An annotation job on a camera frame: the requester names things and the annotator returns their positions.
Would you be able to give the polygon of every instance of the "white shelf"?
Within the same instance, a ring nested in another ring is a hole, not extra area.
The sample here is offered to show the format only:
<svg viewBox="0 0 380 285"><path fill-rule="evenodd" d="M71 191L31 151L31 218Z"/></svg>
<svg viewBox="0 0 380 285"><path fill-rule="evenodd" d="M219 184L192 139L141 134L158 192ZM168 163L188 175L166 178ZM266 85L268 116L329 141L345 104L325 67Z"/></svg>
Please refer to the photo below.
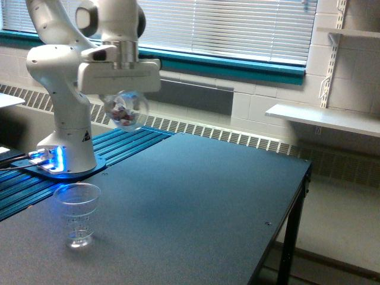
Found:
<svg viewBox="0 0 380 285"><path fill-rule="evenodd" d="M0 108L23 104L23 103L25 103L25 101L21 98L0 93Z"/></svg>
<svg viewBox="0 0 380 285"><path fill-rule="evenodd" d="M265 113L288 121L380 137L380 118L302 104L277 104Z"/></svg>
<svg viewBox="0 0 380 285"><path fill-rule="evenodd" d="M329 34L341 34L349 37L371 37L380 39L380 33L374 31L346 30L344 28L317 28L316 30Z"/></svg>

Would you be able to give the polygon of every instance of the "warning label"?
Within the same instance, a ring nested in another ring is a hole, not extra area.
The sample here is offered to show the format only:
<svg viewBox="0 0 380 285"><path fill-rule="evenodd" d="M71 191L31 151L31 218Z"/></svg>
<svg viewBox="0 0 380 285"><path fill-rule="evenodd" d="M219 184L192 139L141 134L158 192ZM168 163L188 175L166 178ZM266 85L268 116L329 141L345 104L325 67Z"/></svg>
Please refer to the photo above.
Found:
<svg viewBox="0 0 380 285"><path fill-rule="evenodd" d="M89 141L90 139L91 139L90 134L88 133L88 131L86 131L82 142Z"/></svg>

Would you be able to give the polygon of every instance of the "clear plastic ball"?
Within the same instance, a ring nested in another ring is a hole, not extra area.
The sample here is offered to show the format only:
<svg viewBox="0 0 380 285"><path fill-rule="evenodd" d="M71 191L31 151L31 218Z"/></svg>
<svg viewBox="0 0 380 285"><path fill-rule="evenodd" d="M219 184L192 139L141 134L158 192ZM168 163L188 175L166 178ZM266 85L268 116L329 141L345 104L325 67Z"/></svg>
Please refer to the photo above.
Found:
<svg viewBox="0 0 380 285"><path fill-rule="evenodd" d="M122 91L102 98L104 110L115 125L131 132L144 126L148 119L148 100L142 93Z"/></svg>

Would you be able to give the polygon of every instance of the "cable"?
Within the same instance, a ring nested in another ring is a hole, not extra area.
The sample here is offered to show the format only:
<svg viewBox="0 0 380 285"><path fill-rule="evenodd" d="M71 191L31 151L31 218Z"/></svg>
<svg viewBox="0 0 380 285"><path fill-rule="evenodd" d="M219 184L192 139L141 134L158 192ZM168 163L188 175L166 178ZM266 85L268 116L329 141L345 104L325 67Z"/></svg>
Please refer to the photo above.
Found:
<svg viewBox="0 0 380 285"><path fill-rule="evenodd" d="M44 161L41 161L40 163L31 164L31 165L18 166L18 167L9 167L9 168L0 168L0 171L10 171L10 170L24 169L24 168L28 168L28 167L43 165L43 164L46 164L48 162L49 162L49 160L44 160Z"/></svg>
<svg viewBox="0 0 380 285"><path fill-rule="evenodd" d="M4 160L4 161L0 162L0 167L2 167L4 165L8 165L8 164L10 164L12 162L17 162L19 160L28 159L28 158L29 158L29 156L25 155L25 156L14 157L13 159Z"/></svg>

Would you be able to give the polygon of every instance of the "baseboard heater vent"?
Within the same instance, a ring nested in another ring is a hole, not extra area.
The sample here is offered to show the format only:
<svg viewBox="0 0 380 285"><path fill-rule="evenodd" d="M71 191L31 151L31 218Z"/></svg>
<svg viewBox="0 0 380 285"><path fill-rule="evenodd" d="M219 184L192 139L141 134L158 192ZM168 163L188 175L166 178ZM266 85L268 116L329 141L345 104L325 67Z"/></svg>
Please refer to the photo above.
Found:
<svg viewBox="0 0 380 285"><path fill-rule="evenodd" d="M50 96L46 93L9 85L0 85L0 93L24 99L25 103L23 105L26 107L54 112ZM103 106L99 104L91 104L91 121L106 126L110 124L110 119L106 116ZM277 139L232 129L155 116L149 116L146 125L163 131L185 132L312 160L313 174L380 188L380 160L378 159L369 159L365 156L328 148L298 147Z"/></svg>

